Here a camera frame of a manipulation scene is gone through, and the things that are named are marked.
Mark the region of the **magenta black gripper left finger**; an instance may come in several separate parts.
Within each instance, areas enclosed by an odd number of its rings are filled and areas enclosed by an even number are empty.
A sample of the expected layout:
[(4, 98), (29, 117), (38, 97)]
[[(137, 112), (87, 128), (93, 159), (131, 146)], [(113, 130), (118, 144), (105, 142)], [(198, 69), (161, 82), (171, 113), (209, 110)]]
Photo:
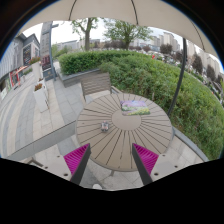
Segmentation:
[(72, 183), (80, 184), (90, 154), (90, 144), (85, 144), (64, 156), (64, 160), (72, 175), (70, 179)]

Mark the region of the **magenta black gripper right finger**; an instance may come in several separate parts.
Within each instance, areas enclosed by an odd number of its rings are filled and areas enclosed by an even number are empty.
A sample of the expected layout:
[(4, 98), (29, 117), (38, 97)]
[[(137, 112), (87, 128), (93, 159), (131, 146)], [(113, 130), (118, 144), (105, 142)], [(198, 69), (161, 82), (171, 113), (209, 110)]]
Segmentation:
[(159, 155), (135, 143), (132, 144), (132, 155), (143, 185), (152, 183), (151, 172)]

